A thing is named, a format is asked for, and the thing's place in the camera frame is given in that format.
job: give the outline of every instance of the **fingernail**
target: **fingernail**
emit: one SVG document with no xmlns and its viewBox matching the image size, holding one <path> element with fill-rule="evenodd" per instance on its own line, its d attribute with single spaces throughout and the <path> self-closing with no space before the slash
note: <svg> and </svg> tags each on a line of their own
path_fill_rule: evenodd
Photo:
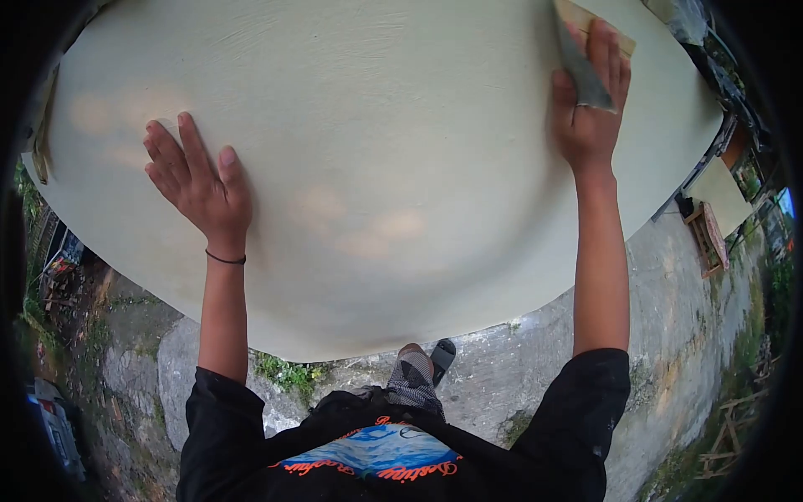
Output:
<svg viewBox="0 0 803 502">
<path fill-rule="evenodd" d="M 234 149 L 230 146 L 224 146 L 220 151 L 220 160 L 223 162 L 223 165 L 234 164 L 234 161 L 237 160 L 237 154 L 234 153 Z"/>
</svg>

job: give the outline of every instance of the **person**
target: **person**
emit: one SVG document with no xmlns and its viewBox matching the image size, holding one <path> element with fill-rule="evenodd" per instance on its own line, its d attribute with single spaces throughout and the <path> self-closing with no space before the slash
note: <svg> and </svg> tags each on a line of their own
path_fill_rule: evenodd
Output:
<svg viewBox="0 0 803 502">
<path fill-rule="evenodd" d="M 602 21 L 585 51 L 620 112 L 576 107 L 571 78 L 554 72 L 551 130 L 579 210 L 573 357 L 510 450 L 446 422 L 433 367 L 416 345 L 400 352 L 388 390 L 335 391 L 300 426 L 265 439 L 264 402 L 244 385 L 251 200 L 243 167 L 225 146 L 215 173 L 186 112 L 178 116 L 183 151 L 158 122 L 147 124 L 145 171 L 208 242 L 178 500 L 604 498 L 604 461 L 630 393 L 627 264 L 611 167 L 630 64 Z"/>
</svg>

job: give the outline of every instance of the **blue wave graphic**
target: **blue wave graphic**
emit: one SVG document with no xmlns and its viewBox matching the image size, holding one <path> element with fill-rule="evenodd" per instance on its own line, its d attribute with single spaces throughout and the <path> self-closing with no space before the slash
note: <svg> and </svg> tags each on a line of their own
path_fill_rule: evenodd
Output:
<svg viewBox="0 0 803 502">
<path fill-rule="evenodd" d="M 334 460 L 361 475 L 391 467 L 424 467 L 454 461 L 457 456 L 447 445 L 417 427 L 385 424 L 366 427 L 348 438 L 285 459 L 281 464 Z"/>
</svg>

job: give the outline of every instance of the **trash bag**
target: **trash bag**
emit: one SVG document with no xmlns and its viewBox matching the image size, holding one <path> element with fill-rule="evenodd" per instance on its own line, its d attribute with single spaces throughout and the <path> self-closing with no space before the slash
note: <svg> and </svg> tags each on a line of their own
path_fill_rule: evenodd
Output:
<svg viewBox="0 0 803 502">
<path fill-rule="evenodd" d="M 700 0 L 642 0 L 669 27 L 678 42 L 702 46 L 708 32 L 708 16 Z"/>
</svg>

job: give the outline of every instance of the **hand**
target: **hand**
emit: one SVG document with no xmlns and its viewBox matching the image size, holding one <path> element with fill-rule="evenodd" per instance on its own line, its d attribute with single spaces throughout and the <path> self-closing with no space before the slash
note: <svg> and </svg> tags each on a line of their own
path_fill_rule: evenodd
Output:
<svg viewBox="0 0 803 502">
<path fill-rule="evenodd" d="M 234 149 L 224 146 L 220 150 L 215 175 L 189 113 L 178 115 L 178 135 L 184 151 L 155 120 L 145 129 L 148 136 L 142 143 L 153 160 L 145 166 L 145 172 L 153 184 L 203 232 L 209 253 L 230 261 L 245 256 L 251 195 Z"/>
<path fill-rule="evenodd" d="M 630 86 L 630 61 L 621 56 L 618 34 L 605 21 L 594 19 L 587 47 L 583 47 L 577 28 L 568 28 L 613 98 L 618 113 L 577 106 L 572 77 L 565 70 L 557 70 L 552 74 L 552 133 L 578 182 L 588 174 L 612 177 L 611 157 Z"/>
</svg>

